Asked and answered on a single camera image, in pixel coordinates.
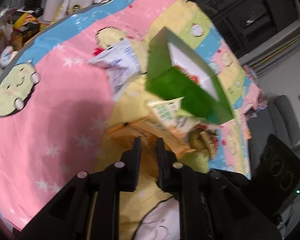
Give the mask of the green cardboard box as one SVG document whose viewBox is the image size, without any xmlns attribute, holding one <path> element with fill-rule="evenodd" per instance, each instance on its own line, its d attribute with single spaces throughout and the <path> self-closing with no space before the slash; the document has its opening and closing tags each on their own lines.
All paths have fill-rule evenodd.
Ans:
<svg viewBox="0 0 300 240">
<path fill-rule="evenodd" d="M 166 27 L 149 43 L 146 89 L 164 100 L 181 98 L 184 116 L 218 125 L 235 117 L 212 69 Z"/>
</svg>

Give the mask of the yellow cracker pack with label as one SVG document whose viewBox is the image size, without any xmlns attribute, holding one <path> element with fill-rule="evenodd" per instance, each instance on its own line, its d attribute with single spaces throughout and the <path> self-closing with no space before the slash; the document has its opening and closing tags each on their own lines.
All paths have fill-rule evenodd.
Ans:
<svg viewBox="0 0 300 240">
<path fill-rule="evenodd" d="M 159 128 L 149 117 L 116 125 L 108 129 L 107 135 L 116 140 L 140 137 L 151 146 L 155 145 L 158 138 L 162 138 L 165 146 L 174 152 L 177 158 L 196 151 L 174 128 Z"/>
</svg>

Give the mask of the white blue snack bag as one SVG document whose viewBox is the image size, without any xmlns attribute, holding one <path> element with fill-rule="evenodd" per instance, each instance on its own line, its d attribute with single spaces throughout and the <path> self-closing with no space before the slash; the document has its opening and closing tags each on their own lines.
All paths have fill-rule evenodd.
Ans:
<svg viewBox="0 0 300 240">
<path fill-rule="evenodd" d="M 128 40 L 104 50 L 88 64 L 106 71 L 115 102 L 119 101 L 129 83 L 142 74 L 138 57 Z"/>
</svg>

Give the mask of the yellow red box clutter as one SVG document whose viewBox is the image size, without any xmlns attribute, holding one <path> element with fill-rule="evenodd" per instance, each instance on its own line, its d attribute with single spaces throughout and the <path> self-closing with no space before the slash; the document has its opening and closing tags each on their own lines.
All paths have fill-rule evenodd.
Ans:
<svg viewBox="0 0 300 240">
<path fill-rule="evenodd" d="M 50 22 L 45 22 L 28 12 L 22 11 L 16 11 L 12 14 L 12 23 L 13 31 L 10 44 L 15 51 L 21 50 L 29 40 L 50 25 Z"/>
</svg>

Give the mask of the brown gold round-label snack bag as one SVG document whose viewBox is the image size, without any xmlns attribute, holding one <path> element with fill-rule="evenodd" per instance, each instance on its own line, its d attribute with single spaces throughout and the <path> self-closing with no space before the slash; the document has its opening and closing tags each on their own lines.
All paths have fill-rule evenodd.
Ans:
<svg viewBox="0 0 300 240">
<path fill-rule="evenodd" d="M 219 136 L 215 131 L 197 127 L 189 133 L 189 145 L 209 160 L 213 160 L 219 148 Z"/>
</svg>

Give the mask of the green white snack bag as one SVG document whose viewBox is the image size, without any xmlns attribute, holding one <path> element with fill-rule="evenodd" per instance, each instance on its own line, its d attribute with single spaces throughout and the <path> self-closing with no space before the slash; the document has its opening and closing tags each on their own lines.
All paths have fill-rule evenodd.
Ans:
<svg viewBox="0 0 300 240">
<path fill-rule="evenodd" d="M 199 119 L 191 114 L 186 114 L 181 109 L 184 97 L 172 100 L 149 100 L 146 106 L 154 118 L 166 130 L 176 137 L 184 138 L 195 126 L 200 123 Z"/>
</svg>

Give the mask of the colourful cartoon striped bedsheet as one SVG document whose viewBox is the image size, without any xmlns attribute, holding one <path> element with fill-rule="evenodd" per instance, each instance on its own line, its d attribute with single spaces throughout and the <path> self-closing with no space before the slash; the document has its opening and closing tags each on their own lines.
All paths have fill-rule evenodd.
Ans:
<svg viewBox="0 0 300 240">
<path fill-rule="evenodd" d="M 106 131 L 123 122 L 148 120 L 155 95 L 141 76 L 113 101 L 106 73 L 88 64 L 97 51 L 126 38 L 146 61 L 149 41 L 168 27 L 217 73 L 234 119 L 222 124 L 216 157 L 201 153 L 186 163 L 251 176 L 250 131 L 245 112 L 260 89 L 246 76 L 206 13 L 187 0 L 113 0 L 70 16 L 37 36 L 17 63 L 32 60 L 40 75 L 24 108 L 0 117 L 0 217 L 26 224 L 79 171 L 100 171 L 117 161 L 129 144 Z"/>
</svg>

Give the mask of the grey sofa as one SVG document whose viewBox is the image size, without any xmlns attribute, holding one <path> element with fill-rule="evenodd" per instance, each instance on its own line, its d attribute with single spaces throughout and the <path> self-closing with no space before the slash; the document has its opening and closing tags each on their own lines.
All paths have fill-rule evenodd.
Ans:
<svg viewBox="0 0 300 240">
<path fill-rule="evenodd" d="M 246 117 L 251 133 L 248 151 L 252 172 L 260 163 L 270 134 L 278 137 L 300 159 L 300 126 L 287 96 L 270 98 L 267 108 L 254 113 L 249 112 Z"/>
</svg>

